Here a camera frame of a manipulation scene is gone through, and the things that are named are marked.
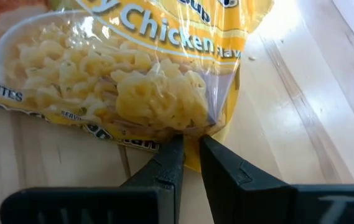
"noodle package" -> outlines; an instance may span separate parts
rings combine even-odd
[[[151,150],[214,134],[271,3],[0,0],[0,107]]]

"wooden surface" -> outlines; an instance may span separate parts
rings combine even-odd
[[[226,145],[289,183],[354,183],[354,1],[276,0],[250,36]],[[116,186],[149,160],[83,131],[0,110],[0,203],[32,186]],[[181,223],[211,223],[185,170]]]

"wooden table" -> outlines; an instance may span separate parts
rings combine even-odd
[[[354,183],[354,1],[276,0],[242,68],[225,144],[289,183]],[[0,203],[25,187],[119,185],[150,157],[0,110]],[[212,222],[190,170],[180,222]]]

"yellow packaging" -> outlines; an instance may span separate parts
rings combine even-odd
[[[246,36],[271,5],[0,0],[0,107],[153,151],[183,133],[198,169],[195,139],[231,119]]]

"plastic packaging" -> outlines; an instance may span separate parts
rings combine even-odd
[[[270,7],[271,0],[0,0],[0,106],[125,144],[216,133],[231,116],[246,36]]]

